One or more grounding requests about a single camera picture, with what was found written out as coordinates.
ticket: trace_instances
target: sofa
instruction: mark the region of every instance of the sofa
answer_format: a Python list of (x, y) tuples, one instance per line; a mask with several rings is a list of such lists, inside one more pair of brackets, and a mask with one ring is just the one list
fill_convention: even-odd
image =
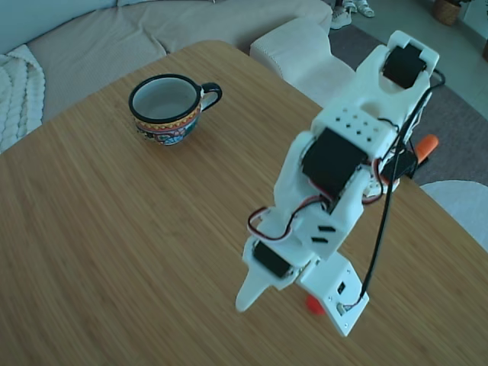
[(192, 43), (223, 40), (248, 51), (254, 40), (291, 19), (307, 18), (327, 31), (332, 19), (321, 0), (161, 0), (122, 7), (116, 1), (0, 5), (0, 54), (27, 43), (43, 68), (43, 122)]

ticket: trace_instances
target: wooden table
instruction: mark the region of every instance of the wooden table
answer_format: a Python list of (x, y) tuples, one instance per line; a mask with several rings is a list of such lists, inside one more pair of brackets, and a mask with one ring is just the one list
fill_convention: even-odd
[[(142, 79), (218, 82), (183, 143), (136, 134)], [(298, 286), (234, 300), (251, 210), (319, 106), (243, 53), (199, 43), (91, 95), (0, 156), (0, 365), (487, 365), (488, 255), (403, 180), (343, 339)], [(342, 246), (364, 276), (382, 204)]]

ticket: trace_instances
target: wicker basket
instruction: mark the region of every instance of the wicker basket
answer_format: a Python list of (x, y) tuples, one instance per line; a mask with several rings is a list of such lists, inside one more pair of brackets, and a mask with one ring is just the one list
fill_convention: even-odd
[(434, 18), (445, 25), (452, 25), (458, 18), (461, 7), (446, 0), (435, 0), (432, 14)]

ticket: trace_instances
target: ceramic cup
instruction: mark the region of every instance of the ceramic cup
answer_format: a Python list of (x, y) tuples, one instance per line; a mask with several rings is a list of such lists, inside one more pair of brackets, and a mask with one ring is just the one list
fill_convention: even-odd
[(198, 85), (183, 75), (164, 74), (144, 80), (130, 93), (136, 128), (162, 145), (182, 141), (197, 125), (201, 112), (222, 98), (214, 82)]

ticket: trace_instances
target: mug handle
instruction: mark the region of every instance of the mug handle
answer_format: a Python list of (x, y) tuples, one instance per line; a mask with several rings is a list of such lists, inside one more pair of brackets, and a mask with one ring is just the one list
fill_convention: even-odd
[(222, 98), (222, 88), (215, 82), (206, 82), (202, 84), (201, 89), (204, 91), (201, 102), (201, 111), (203, 112)]

